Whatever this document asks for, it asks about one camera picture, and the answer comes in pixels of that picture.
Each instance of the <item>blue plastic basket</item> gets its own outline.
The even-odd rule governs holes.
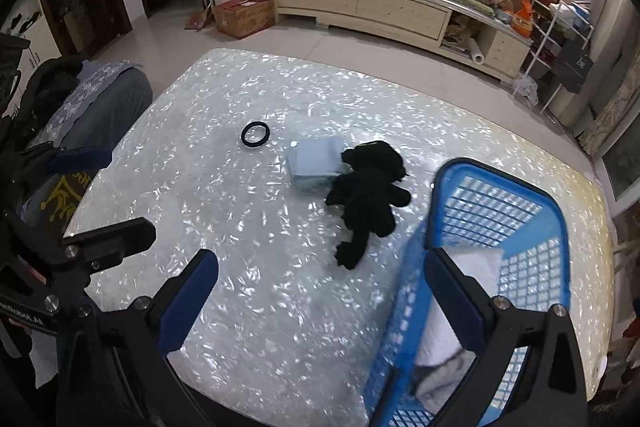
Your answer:
[[[433,296],[423,277],[425,249],[447,246],[504,251],[498,293],[518,308],[570,304],[569,240],[549,194],[468,158],[437,172],[429,216],[404,247],[394,308],[362,396],[370,427],[424,427],[432,415],[409,394],[415,355]],[[500,416],[524,360],[513,352],[481,425]]]

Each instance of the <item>floor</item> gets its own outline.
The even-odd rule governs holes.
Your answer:
[[[593,177],[591,161],[568,136],[515,100],[497,80],[476,70],[399,42],[340,28],[317,28],[306,18],[287,18],[241,40],[214,27],[201,32],[185,30],[185,20],[196,9],[195,0],[175,0],[150,19],[135,24],[132,32],[112,42],[95,58],[139,63],[155,97],[213,48],[330,64],[383,78],[469,110]]]

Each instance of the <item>orange box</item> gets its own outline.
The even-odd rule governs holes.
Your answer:
[[[219,32],[242,39],[275,24],[273,0],[231,0],[213,9]]]

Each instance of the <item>bolt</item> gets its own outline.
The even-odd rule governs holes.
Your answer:
[[[494,297],[494,305],[499,310],[506,310],[511,306],[509,299],[507,297],[503,297],[502,295],[496,295]]]
[[[65,255],[69,259],[73,259],[77,257],[79,253],[80,253],[80,247],[78,247],[77,245],[69,245],[68,247],[65,248]]]
[[[79,308],[78,308],[78,317],[81,318],[85,318],[88,317],[89,315],[91,315],[91,313],[93,312],[91,306],[89,306],[89,304],[82,304]]]
[[[564,317],[566,315],[566,308],[562,304],[554,304],[551,306],[551,310],[558,316]]]
[[[60,307],[60,299],[55,295],[47,295],[44,299],[44,307],[49,313],[56,313]]]
[[[149,306],[151,306],[151,297],[142,296],[133,301],[133,307],[139,312],[143,312],[149,308]]]

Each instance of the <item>patterned curtain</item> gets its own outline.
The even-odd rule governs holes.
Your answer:
[[[625,79],[596,120],[585,130],[578,141],[584,151],[595,155],[616,126],[625,118],[629,108],[640,94],[640,46],[626,72]]]

